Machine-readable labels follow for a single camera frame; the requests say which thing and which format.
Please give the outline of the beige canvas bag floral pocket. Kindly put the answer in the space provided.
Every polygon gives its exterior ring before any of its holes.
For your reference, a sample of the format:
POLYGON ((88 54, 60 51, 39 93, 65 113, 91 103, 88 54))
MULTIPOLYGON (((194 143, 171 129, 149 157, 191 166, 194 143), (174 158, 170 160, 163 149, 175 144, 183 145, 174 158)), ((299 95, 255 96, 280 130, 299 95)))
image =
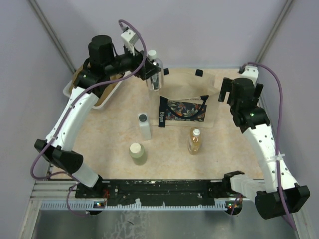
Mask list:
POLYGON ((165 68, 162 88, 150 95, 150 118, 167 126, 214 127, 220 90, 215 76, 201 69, 165 68))

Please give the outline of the white bottle black cap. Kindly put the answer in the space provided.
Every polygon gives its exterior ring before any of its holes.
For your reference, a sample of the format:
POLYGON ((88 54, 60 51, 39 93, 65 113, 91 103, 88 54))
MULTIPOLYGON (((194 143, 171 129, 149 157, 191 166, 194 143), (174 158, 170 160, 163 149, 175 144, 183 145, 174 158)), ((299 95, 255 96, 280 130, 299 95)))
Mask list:
POLYGON ((138 114, 138 120, 143 140, 151 140, 152 136, 148 115, 146 113, 138 114))

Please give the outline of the amber liquid bottle white cap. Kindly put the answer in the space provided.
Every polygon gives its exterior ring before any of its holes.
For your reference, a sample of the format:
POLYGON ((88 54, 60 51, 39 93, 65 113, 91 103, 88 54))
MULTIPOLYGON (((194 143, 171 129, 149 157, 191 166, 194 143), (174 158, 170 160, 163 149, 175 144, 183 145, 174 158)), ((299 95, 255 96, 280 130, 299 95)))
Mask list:
POLYGON ((201 131, 198 128, 192 128, 188 139, 187 148, 191 155, 196 155, 202 145, 201 131))

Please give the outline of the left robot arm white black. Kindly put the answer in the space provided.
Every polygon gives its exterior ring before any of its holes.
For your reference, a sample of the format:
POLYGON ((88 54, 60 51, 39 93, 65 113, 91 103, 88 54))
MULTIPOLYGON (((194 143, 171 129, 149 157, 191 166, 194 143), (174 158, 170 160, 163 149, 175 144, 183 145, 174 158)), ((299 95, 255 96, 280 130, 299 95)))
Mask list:
POLYGON ((97 103, 104 90, 112 83, 131 76, 146 80, 159 72, 159 67, 147 58, 147 48, 139 33, 122 33, 124 53, 117 54, 111 37, 97 35, 88 45, 89 57, 78 72, 70 99, 52 131, 34 147, 39 152, 35 159, 43 157, 47 162, 86 186, 86 192, 94 198, 104 191, 102 177, 84 162, 84 157, 73 151, 77 134, 84 120, 97 103))

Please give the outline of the clear bottle white cap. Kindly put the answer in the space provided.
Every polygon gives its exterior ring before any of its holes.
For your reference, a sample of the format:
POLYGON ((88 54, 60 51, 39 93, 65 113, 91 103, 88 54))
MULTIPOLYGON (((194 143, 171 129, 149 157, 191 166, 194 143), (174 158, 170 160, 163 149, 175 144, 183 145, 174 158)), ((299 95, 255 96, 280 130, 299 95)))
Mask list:
POLYGON ((152 74, 146 80, 146 85, 149 90, 159 91, 164 85, 163 62, 158 58, 157 52, 155 50, 149 50, 147 53, 147 57, 153 65, 160 68, 160 71, 152 74))

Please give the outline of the green bottle white cap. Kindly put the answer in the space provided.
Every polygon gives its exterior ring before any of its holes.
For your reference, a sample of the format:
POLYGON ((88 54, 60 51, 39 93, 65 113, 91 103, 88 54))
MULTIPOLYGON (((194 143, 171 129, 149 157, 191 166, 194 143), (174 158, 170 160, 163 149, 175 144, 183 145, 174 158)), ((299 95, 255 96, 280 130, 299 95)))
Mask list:
POLYGON ((147 161, 147 154, 144 147, 139 143, 133 143, 129 148, 129 155, 135 165, 144 165, 147 161))

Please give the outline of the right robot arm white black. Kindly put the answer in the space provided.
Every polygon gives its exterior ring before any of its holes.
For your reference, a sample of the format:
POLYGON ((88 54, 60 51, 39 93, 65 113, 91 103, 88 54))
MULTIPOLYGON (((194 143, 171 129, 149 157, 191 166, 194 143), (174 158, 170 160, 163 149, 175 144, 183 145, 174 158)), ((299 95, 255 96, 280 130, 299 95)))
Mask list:
POLYGON ((259 215, 267 220, 298 212, 310 191, 299 185, 286 167, 284 156, 276 153, 270 120, 257 105, 262 88, 251 79, 224 78, 218 100, 230 106, 234 124, 251 144, 264 176, 261 184, 241 171, 226 173, 223 193, 228 197, 241 194, 253 201, 259 215))

